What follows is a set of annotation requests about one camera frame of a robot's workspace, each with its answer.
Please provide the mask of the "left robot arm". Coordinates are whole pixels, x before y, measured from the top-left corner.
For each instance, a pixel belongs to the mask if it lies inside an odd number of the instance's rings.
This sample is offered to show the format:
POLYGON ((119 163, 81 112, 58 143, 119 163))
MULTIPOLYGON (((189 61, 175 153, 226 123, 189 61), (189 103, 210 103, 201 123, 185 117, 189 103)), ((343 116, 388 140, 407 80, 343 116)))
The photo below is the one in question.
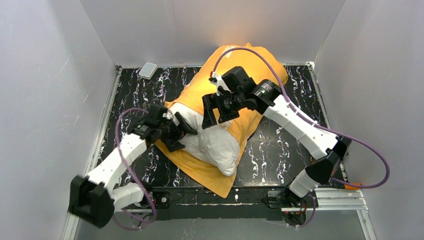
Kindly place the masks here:
POLYGON ((119 137, 120 122, 129 112, 124 111, 116 122, 115 149, 85 176, 76 175, 70 182, 68 213, 98 228, 106 226, 117 211, 143 201, 155 219, 156 203, 131 165, 157 141, 175 152, 185 148, 180 142, 183 137, 198 133, 179 112, 153 104, 119 137))

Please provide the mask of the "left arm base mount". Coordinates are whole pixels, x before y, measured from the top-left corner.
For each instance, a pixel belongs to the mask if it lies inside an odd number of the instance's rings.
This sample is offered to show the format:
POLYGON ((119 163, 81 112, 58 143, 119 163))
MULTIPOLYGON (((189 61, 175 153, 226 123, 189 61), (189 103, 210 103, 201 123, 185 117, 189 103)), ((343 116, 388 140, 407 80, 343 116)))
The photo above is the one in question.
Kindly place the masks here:
POLYGON ((153 186, 150 183, 142 181, 142 184, 149 194, 152 204, 143 196, 141 202, 133 203, 131 206, 135 209, 152 209, 152 206, 158 211, 168 211, 171 206, 171 188, 153 186))

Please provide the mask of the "white pillow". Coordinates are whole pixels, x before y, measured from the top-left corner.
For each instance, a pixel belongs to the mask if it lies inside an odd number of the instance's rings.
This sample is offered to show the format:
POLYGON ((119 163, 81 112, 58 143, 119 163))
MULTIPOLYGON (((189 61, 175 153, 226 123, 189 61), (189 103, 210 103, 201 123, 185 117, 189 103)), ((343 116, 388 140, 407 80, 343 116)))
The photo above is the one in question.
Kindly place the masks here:
POLYGON ((240 144, 225 127, 214 125, 202 129, 203 116, 181 103, 174 103, 169 110, 176 115, 179 113, 197 134, 187 134, 179 142, 184 150, 198 160, 217 167, 225 176, 236 172, 240 144))

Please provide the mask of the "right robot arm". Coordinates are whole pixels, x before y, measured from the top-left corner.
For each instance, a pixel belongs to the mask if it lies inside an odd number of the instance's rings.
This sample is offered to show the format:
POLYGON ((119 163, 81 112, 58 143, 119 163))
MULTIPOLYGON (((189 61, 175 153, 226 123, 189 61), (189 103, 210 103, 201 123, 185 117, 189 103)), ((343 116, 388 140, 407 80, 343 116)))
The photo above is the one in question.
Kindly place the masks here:
POLYGON ((224 75, 213 71, 209 81, 216 86, 216 93, 202 97, 203 129, 238 118, 242 109, 256 111, 290 133, 317 160, 287 185, 284 199, 299 200, 330 180, 351 140, 319 129, 318 124, 285 99, 279 85, 269 79, 255 83, 241 66, 224 75))

